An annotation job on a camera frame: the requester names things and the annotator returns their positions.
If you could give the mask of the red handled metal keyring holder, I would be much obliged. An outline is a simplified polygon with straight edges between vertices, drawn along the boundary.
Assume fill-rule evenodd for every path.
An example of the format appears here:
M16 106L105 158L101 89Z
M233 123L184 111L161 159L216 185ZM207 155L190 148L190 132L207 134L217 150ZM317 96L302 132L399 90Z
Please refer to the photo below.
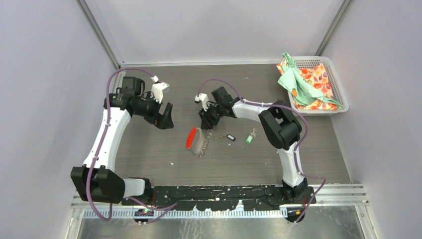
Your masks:
M187 136L186 149L197 157L203 157L211 136L212 129L192 128Z

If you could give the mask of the key with black tag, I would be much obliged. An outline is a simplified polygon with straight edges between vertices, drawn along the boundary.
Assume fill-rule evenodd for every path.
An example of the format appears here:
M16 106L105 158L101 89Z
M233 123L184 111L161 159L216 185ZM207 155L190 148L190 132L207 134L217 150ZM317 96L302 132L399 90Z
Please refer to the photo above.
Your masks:
M216 139L218 139L218 138L224 138L224 137L225 138L228 138L231 141L236 141L236 137L234 137L232 134L229 134L227 132L224 132L224 133L220 134L219 136L216 137Z

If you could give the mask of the key with green tag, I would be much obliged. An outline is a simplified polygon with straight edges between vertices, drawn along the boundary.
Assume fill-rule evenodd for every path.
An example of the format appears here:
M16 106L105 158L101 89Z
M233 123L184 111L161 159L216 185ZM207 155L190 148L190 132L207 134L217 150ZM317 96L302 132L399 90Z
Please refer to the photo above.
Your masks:
M254 127L252 129L252 132L250 132L248 137L246 138L246 143L250 144L255 137L256 137L256 128Z

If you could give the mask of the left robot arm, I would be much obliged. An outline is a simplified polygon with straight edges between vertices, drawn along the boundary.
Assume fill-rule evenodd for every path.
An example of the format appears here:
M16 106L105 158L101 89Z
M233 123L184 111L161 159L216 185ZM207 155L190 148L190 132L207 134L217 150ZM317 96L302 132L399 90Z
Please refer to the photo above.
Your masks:
M143 117L158 129L174 127L167 103L160 113L165 93L170 85L154 76L150 91L136 77L124 77L121 87L108 93L104 100L102 124L91 152L80 167L73 167L71 179L83 201L118 204L133 197L141 206L152 202L153 189L147 178L123 179L115 173L115 161L124 131L133 116Z

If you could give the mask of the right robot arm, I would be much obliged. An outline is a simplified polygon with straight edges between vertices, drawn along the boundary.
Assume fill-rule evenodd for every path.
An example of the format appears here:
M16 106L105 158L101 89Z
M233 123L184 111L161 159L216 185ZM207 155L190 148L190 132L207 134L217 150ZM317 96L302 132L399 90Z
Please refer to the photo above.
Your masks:
M201 128L214 128L222 117L261 123L267 140L277 149L280 157L284 200L293 205L302 199L311 202L315 194L310 191L299 156L303 128L292 109L283 101L266 104L241 97L233 98L224 87L217 88L211 94L213 101L209 100L207 94L199 93L195 96L195 102L202 105L199 112Z

